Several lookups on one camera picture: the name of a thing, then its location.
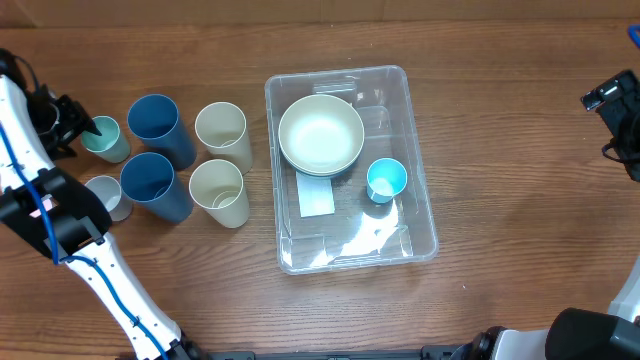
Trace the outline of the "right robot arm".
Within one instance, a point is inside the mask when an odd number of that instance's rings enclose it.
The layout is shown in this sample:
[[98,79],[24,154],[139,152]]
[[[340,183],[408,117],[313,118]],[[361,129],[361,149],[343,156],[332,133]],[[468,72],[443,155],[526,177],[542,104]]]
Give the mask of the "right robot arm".
[[[624,70],[581,98],[612,135],[602,155],[639,180],[639,79]],[[459,360],[639,360],[639,265],[635,264],[605,313],[563,310],[550,328],[517,331],[496,326],[480,332],[450,357]]]

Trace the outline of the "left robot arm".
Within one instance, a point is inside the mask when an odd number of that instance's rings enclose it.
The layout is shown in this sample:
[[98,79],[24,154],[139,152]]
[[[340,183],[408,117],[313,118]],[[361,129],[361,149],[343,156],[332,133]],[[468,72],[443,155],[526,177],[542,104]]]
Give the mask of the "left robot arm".
[[124,330],[139,359],[204,359],[206,353],[153,302],[122,257],[98,196],[58,168],[83,132],[84,108],[54,96],[24,59],[1,52],[1,222],[54,264],[75,272]]

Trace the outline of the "dark blue bowl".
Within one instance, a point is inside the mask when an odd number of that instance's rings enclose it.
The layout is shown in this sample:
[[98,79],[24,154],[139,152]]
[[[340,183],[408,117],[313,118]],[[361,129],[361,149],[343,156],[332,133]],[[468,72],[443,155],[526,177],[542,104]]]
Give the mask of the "dark blue bowl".
[[355,166],[360,158],[360,154],[352,157],[339,155],[333,158],[333,153],[328,155],[311,153],[302,156],[289,156],[283,153],[282,156],[296,171],[320,178],[340,176]]

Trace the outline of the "cream bowl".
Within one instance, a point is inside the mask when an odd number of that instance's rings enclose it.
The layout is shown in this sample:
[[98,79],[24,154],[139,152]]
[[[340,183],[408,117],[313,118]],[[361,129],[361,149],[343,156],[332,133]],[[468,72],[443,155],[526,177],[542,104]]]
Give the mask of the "cream bowl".
[[332,95],[303,97],[290,105],[277,129],[279,147],[351,146],[363,149],[364,122],[348,102]]
[[351,146],[294,146],[282,149],[282,154],[301,172],[325,176],[347,169],[358,159],[361,151],[361,148]]

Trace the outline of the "grey small cup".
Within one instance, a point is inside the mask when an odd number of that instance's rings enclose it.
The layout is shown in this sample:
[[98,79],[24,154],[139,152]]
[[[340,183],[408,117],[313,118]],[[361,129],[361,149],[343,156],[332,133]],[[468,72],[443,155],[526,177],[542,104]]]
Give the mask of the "grey small cup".
[[100,199],[113,222],[124,221],[131,215],[133,201],[124,194],[115,178],[106,175],[96,176],[86,183],[86,187]]

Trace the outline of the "mint green small cup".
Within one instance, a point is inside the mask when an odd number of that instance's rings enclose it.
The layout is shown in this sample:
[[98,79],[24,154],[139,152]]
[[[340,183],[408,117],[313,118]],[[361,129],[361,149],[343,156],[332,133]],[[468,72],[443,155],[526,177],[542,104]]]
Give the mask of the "mint green small cup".
[[109,116],[96,116],[93,121],[100,135],[83,132],[81,143],[84,148],[110,163],[126,160],[131,147],[118,122]]

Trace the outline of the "beige tall cup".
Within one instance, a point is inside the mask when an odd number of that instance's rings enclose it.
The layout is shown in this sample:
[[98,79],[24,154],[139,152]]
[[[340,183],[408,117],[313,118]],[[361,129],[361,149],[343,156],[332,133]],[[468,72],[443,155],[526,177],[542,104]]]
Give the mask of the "beige tall cup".
[[252,168],[248,121],[238,106],[229,102],[207,105],[196,117],[195,133],[214,157],[232,162],[242,174]]
[[250,215],[244,178],[231,162],[213,159],[199,165],[189,180],[194,202],[226,228],[244,225]]

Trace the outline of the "light blue small cup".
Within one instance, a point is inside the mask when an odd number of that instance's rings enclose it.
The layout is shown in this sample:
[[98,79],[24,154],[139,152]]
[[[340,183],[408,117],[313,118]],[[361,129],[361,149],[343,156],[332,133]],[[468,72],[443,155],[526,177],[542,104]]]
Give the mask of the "light blue small cup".
[[408,173],[394,158],[380,158],[368,168],[367,195],[371,201],[384,204],[400,194],[408,182]]

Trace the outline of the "dark blue tall cup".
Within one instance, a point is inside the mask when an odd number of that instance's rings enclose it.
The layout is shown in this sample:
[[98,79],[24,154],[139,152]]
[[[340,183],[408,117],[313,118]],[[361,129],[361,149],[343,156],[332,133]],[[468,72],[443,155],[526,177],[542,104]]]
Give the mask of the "dark blue tall cup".
[[156,216],[181,223],[193,211],[193,202],[173,165],[161,154],[140,153],[121,169],[124,194]]
[[136,100],[128,111],[127,124],[145,146],[168,158],[176,170],[195,162],[195,144],[178,106],[168,96],[149,94]]

